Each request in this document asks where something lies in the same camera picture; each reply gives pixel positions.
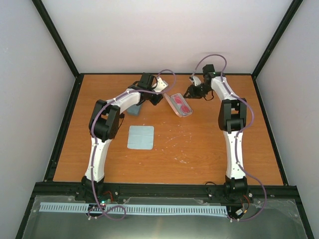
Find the pink glasses case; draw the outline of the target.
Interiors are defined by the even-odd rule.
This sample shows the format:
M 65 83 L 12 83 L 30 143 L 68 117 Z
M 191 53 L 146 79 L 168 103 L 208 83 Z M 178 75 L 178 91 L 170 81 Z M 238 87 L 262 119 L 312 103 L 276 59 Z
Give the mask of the pink glasses case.
M 182 94 L 176 93 L 171 96 L 164 94 L 164 98 L 178 117 L 187 117 L 193 113 Z

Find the pink translucent sunglasses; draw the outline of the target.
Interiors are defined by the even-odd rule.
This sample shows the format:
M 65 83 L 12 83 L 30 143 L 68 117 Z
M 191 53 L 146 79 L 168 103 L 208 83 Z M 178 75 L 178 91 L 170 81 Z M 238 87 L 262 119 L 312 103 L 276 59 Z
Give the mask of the pink translucent sunglasses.
M 190 108 L 190 106 L 187 104 L 184 97 L 180 93 L 172 95 L 171 99 L 173 103 L 175 104 L 175 107 L 178 113 L 181 116 L 185 117 L 187 115 L 192 114 L 192 109 Z

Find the blue grey glasses case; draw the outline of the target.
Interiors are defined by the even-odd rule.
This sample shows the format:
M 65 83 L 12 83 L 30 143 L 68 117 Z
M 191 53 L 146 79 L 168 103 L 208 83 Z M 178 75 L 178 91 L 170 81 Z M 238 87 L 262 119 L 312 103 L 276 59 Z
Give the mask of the blue grey glasses case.
M 142 105 L 133 105 L 127 109 L 127 114 L 132 116 L 139 116 Z

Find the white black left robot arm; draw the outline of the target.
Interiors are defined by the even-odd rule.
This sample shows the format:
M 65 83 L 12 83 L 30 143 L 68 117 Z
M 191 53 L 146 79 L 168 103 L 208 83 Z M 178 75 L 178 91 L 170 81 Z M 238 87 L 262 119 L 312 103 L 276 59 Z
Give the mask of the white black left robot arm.
M 91 152 L 88 168 L 81 183 L 92 200 L 99 200 L 104 194 L 104 167 L 110 143 L 120 128 L 123 112 L 133 105 L 141 105 L 150 101 L 154 106 L 163 99 L 163 92 L 168 83 L 149 73 L 142 73 L 140 80 L 134 82 L 120 95 L 107 101 L 95 103 L 89 130 L 91 136 Z

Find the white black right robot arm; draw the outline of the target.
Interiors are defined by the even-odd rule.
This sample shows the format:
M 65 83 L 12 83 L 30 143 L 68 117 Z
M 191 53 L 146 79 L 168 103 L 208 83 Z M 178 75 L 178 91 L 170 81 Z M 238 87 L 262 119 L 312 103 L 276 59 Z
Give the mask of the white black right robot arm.
M 246 173 L 243 167 L 242 137 L 247 121 L 246 100 L 240 98 L 230 88 L 222 72 L 216 72 L 214 65 L 202 68 L 203 81 L 197 76 L 189 77 L 191 85 L 183 95 L 186 99 L 205 98 L 208 93 L 216 93 L 221 106 L 218 125 L 226 142 L 227 170 L 224 183 L 224 198 L 235 202 L 248 191 Z

